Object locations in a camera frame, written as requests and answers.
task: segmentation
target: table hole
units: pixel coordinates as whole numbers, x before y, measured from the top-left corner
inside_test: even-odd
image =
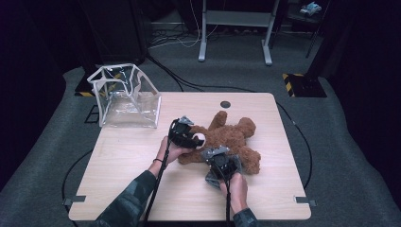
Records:
[[[220,102],[220,106],[224,109],[228,109],[231,107],[231,103],[229,101],[222,101]]]

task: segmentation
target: gray carpet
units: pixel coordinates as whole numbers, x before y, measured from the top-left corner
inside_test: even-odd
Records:
[[[184,47],[167,44],[151,48],[152,57],[192,83],[232,86],[272,93],[304,134],[311,148],[313,169],[307,196],[316,200],[308,220],[263,221],[262,226],[401,226],[401,213],[380,174],[366,162],[349,135],[335,93],[320,78],[327,98],[289,97],[283,73],[305,73],[316,54],[305,58],[309,39],[280,34],[271,51],[273,65],[263,62],[255,35],[219,37],[208,44],[206,61],[198,62],[200,44]],[[180,87],[165,71],[146,60],[139,67],[159,91],[178,92]],[[42,136],[0,194],[0,226],[73,226],[61,205],[61,186],[68,169],[90,151],[98,137],[98,124],[84,124],[94,97],[74,96],[84,72],[65,73],[67,89]],[[195,92],[184,87],[186,92]],[[244,92],[229,88],[203,88],[207,92]],[[280,110],[302,181],[309,171],[307,145],[292,122]],[[90,154],[72,169],[65,196],[77,192]],[[78,226],[89,222],[80,221]],[[209,223],[183,223],[204,226]]]

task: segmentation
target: cable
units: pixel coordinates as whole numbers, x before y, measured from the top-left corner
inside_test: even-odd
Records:
[[[227,223],[227,227],[230,227],[230,206],[231,206],[231,193],[230,193],[230,180],[231,179],[227,179],[223,172],[221,171],[220,167],[213,162],[213,165],[215,165],[215,168],[218,169],[218,173],[220,174],[220,176],[223,178],[224,183],[226,184],[226,188],[227,188],[227,196],[226,196],[226,223]]]
[[[183,18],[182,18],[182,22],[180,23],[180,25],[182,26],[182,33],[180,35],[167,36],[167,35],[160,34],[160,35],[156,36],[153,39],[153,41],[150,42],[151,46],[148,49],[152,49],[152,48],[159,47],[159,46],[162,46],[162,45],[167,45],[167,44],[181,44],[181,45],[189,48],[189,47],[194,46],[195,44],[198,43],[198,41],[201,40],[200,39],[200,37],[201,37],[200,25],[199,25],[199,22],[198,22],[198,19],[197,19],[196,15],[195,15],[195,11],[194,11],[194,7],[193,7],[193,4],[192,4],[192,0],[190,0],[189,3],[190,3],[190,6],[191,6],[192,15],[194,17],[194,21],[195,21],[195,24],[197,26],[197,31],[198,31],[198,36],[197,36],[196,40],[194,40],[194,41],[182,41],[182,39],[185,39],[185,38],[187,38],[189,36],[189,32],[188,31],[186,31],[186,32],[183,31],[184,22],[183,22]],[[226,6],[226,0],[224,0],[224,2],[223,2],[223,7],[222,7],[223,11],[225,10],[225,6]],[[218,27],[218,25],[216,25],[213,28],[213,30],[206,36],[206,38],[209,38],[209,36],[211,36],[213,34],[213,32],[216,30],[217,27]],[[165,34],[166,34],[166,30],[158,29],[156,31],[157,32],[164,31]],[[178,42],[166,43],[166,41],[168,41],[168,40],[178,40]]]
[[[236,33],[229,33],[229,34],[219,34],[219,33],[217,33],[217,34],[215,34],[215,33],[212,33],[212,32],[214,32],[214,30],[211,31],[207,35],[208,41],[216,41],[219,38],[255,35],[252,32],[242,32],[242,33],[241,32],[236,32]],[[186,43],[193,43],[193,42],[196,43],[196,42],[199,41],[199,38],[197,38],[196,40],[191,40],[191,41],[183,41],[183,39],[190,38],[190,37],[191,37],[191,34],[185,33],[185,32],[183,32],[180,35],[157,35],[154,38],[154,41],[149,42],[150,43],[150,47],[148,47],[148,49],[153,49],[153,48],[160,47],[160,46],[163,46],[163,45],[168,45],[168,44],[182,44],[183,45],[183,44],[186,44]],[[169,40],[180,40],[180,41],[179,42],[168,42]]]
[[[75,167],[75,165],[82,160],[84,157],[86,157],[86,155],[90,154],[93,151],[93,149],[89,150],[88,152],[84,153],[80,158],[78,158],[72,166],[70,166],[70,168],[68,169],[67,173],[64,176],[64,180],[62,181],[62,186],[61,186],[61,197],[62,197],[62,201],[65,200],[65,182],[67,181],[68,175],[70,175],[71,170]],[[70,208],[68,208],[67,205],[64,205],[65,210],[67,211],[67,214],[70,212]],[[77,223],[74,222],[73,220],[71,220],[74,224],[74,226],[78,227]]]
[[[304,190],[307,188],[307,186],[309,185],[310,179],[312,178],[312,167],[313,167],[313,159],[312,159],[312,151],[310,150],[310,145],[307,142],[304,134],[302,133],[301,129],[298,127],[298,125],[295,123],[295,121],[292,120],[291,116],[289,116],[288,112],[286,111],[286,109],[276,101],[276,104],[284,111],[284,113],[286,114],[286,116],[288,117],[288,119],[292,122],[292,124],[295,126],[295,128],[298,130],[298,132],[301,134],[301,136],[303,137],[306,146],[307,146],[307,150],[309,152],[309,174],[307,176],[306,182],[304,184]]]
[[[150,56],[149,53],[147,53],[147,58],[152,61],[153,63],[155,63],[157,66],[159,66],[160,68],[162,68],[163,70],[165,70],[174,80],[176,80],[176,82],[179,84],[179,86],[181,87],[181,91],[183,92],[183,87],[180,85],[185,85],[187,87],[191,87],[193,89],[196,89],[200,92],[204,92],[204,90],[202,90],[199,87],[204,87],[204,88],[229,88],[229,89],[236,89],[236,90],[241,90],[241,91],[246,91],[246,92],[251,92],[251,93],[256,93],[256,91],[252,91],[249,89],[245,89],[245,88],[239,88],[239,87],[233,87],[233,86],[216,86],[216,85],[202,85],[202,84],[195,84],[195,83],[191,83],[189,81],[186,81],[185,79],[180,78],[178,75],[176,75],[175,73],[173,73],[170,69],[168,69],[167,67],[165,67],[164,65],[162,65],[159,61],[157,61],[156,59],[154,59],[153,57]]]
[[[166,35],[167,30],[166,29],[157,29],[153,31],[153,40],[150,41],[150,47],[151,48],[155,48],[161,45],[165,45],[165,44],[183,44],[183,43],[193,43],[195,41],[181,41],[181,39],[185,39],[188,38],[190,35],[188,32],[185,31],[180,31],[181,33],[176,34],[176,35]],[[167,41],[169,40],[179,40],[179,42],[173,42],[173,43],[167,43]]]
[[[144,222],[143,222],[145,227],[148,226],[148,217],[149,217],[149,214],[150,214],[150,210],[151,210],[151,207],[152,207],[152,205],[154,203],[154,200],[156,198],[157,190],[159,189],[159,185],[160,185],[160,181],[162,180],[163,173],[165,172],[165,169],[166,169],[166,162],[167,162],[167,158],[168,158],[170,144],[171,144],[171,139],[168,138],[165,157],[163,158],[162,166],[160,167],[160,171],[159,171],[159,174],[157,176],[157,181],[156,181],[156,184],[154,186],[153,193],[151,195],[151,199],[150,199],[150,202],[149,202],[149,205],[148,205],[148,208],[147,208],[147,212],[145,213]]]

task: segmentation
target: yellow black tape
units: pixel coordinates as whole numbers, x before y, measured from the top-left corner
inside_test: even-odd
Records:
[[[95,96],[93,92],[75,92],[76,96]]]
[[[303,74],[283,74],[284,83],[286,84],[286,89],[289,96],[295,96],[294,90],[292,88],[291,82],[289,81],[289,77],[303,77]]]

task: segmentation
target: metal bracket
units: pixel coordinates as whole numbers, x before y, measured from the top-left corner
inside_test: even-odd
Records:
[[[85,202],[86,196],[75,196],[73,199],[66,198],[62,204],[65,206],[71,206],[73,202]]]
[[[302,203],[302,204],[309,204],[310,206],[317,206],[318,204],[316,203],[316,201],[312,200],[310,201],[307,197],[295,197],[294,196],[294,200],[297,203]]]
[[[228,152],[228,151],[230,151],[229,148],[224,147],[224,146],[220,146],[218,148],[206,149],[206,150],[202,151],[200,154],[204,159],[207,160],[207,159],[212,158],[215,155],[218,155],[218,154],[221,154],[221,153],[225,153],[225,152]]]
[[[192,122],[188,117],[183,116],[178,120],[178,123],[186,124],[186,125],[194,125],[194,122]]]

